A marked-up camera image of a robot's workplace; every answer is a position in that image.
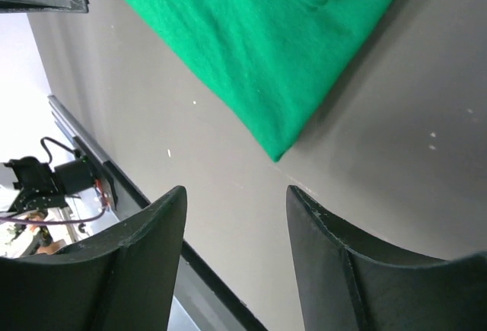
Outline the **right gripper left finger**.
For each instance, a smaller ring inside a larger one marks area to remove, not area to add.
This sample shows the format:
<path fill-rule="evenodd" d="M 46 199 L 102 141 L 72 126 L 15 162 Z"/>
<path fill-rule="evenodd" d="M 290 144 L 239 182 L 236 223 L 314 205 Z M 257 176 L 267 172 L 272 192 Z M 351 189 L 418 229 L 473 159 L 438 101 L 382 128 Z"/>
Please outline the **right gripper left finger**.
<path fill-rule="evenodd" d="M 3 330 L 166 330 L 186 223 L 182 186 L 51 255 L 1 259 Z"/>

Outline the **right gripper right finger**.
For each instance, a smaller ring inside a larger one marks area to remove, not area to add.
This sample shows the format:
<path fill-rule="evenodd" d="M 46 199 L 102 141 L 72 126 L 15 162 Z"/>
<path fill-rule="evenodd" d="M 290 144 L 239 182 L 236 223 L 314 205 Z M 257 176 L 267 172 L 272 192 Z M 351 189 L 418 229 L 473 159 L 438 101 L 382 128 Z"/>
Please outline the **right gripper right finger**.
<path fill-rule="evenodd" d="M 392 245 L 297 186 L 286 213 L 308 330 L 484 330 L 486 254 L 452 260 Z"/>

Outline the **green t-shirt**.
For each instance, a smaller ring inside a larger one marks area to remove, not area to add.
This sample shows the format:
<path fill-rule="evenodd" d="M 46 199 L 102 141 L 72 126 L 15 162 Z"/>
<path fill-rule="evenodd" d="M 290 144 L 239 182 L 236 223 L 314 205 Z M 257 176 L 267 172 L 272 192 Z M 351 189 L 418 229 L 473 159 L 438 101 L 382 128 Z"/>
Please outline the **green t-shirt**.
<path fill-rule="evenodd" d="M 274 161 L 393 0 L 124 0 Z"/>

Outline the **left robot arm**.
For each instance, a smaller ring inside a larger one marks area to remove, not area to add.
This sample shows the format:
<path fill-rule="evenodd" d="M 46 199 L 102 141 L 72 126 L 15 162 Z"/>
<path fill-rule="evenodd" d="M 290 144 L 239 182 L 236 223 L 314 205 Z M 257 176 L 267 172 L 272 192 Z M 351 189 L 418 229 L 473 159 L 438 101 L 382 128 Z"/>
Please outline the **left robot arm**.
<path fill-rule="evenodd" d="M 1 12 L 22 13 L 41 11 L 88 12 L 88 0 L 1 0 Z M 38 253 L 54 253 L 62 247 L 62 241 L 55 241 L 49 228 L 56 221 L 49 219 L 51 209 L 60 212 L 69 205 L 68 198 L 93 189 L 97 192 L 106 211 L 109 205 L 103 193 L 102 180 L 105 177 L 101 165 L 77 148 L 70 148 L 50 137 L 40 140 L 45 147 L 48 142 L 58 145 L 73 155 L 73 160 L 56 167 L 50 162 L 41 162 L 33 156 L 11 159 L 1 164 L 1 185 L 16 191 L 10 207 L 4 211 L 1 222 L 13 224 L 13 238 L 18 239 L 26 230 L 33 231 L 31 243 L 24 251 L 25 256 Z"/>

